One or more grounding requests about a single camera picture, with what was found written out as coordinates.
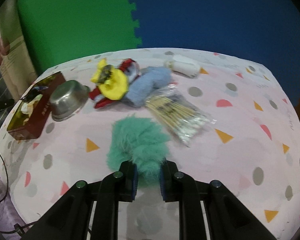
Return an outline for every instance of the green fur ball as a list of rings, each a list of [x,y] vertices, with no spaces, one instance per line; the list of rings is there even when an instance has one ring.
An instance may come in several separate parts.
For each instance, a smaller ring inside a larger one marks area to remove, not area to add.
[[[146,184],[157,181],[162,161],[169,153],[170,138],[162,126],[150,118],[128,116],[112,127],[112,141],[107,154],[108,167],[117,171],[123,161],[137,165],[138,175]]]

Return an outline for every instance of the gray blue cloth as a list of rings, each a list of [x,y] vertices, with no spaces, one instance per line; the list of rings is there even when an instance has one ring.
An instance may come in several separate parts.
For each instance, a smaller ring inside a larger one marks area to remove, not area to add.
[[[133,107],[144,105],[146,98],[156,89],[165,87],[171,82],[171,70],[165,67],[147,67],[142,76],[129,87],[122,101]]]

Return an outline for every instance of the bolt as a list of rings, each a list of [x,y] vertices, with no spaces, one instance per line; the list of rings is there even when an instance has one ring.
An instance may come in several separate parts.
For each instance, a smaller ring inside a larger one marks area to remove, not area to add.
[[[177,171],[177,172],[174,174],[174,176],[175,176],[177,179],[181,179],[181,178],[183,178],[184,174],[183,174],[183,172],[181,172],[181,171]]]
[[[123,176],[123,173],[121,171],[116,171],[113,173],[113,176],[118,179],[121,178]]]
[[[221,182],[215,179],[215,180],[211,181],[211,185],[213,187],[221,187]]]
[[[77,181],[77,183],[75,184],[75,186],[77,187],[77,188],[82,188],[82,187],[84,187],[86,185],[86,182],[84,181],[84,180],[79,180],[79,181]]]

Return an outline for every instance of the black cable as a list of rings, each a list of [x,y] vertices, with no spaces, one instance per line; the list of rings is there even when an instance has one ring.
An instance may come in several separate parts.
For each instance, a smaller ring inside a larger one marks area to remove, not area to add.
[[[37,222],[37,221],[34,221],[34,222],[30,223],[30,224],[26,224],[26,225],[24,225],[24,226],[21,226],[20,228],[22,228],[22,229],[27,228],[27,227],[29,227],[29,226],[34,225],[36,222]],[[1,232],[2,234],[13,234],[13,233],[16,233],[17,230],[12,230],[12,231],[8,231],[8,232],[0,231],[0,232]]]
[[[4,162],[4,160],[3,160],[2,156],[1,156],[1,154],[0,154],[0,158],[1,158],[2,162],[3,162],[4,170],[5,170],[6,176],[7,176],[7,189],[6,189],[6,193],[5,193],[4,197],[0,200],[0,203],[1,203],[2,201],[4,201],[4,200],[6,199],[6,197],[7,197],[7,195],[8,195],[8,190],[9,190],[9,178],[8,178],[7,167],[6,167],[6,164],[5,164],[5,162]]]

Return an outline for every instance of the stainless steel bowl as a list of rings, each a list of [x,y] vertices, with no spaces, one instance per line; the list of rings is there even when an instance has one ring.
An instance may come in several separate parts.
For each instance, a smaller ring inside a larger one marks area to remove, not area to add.
[[[76,80],[59,85],[50,96],[52,119],[63,121],[76,114],[87,102],[90,88]]]

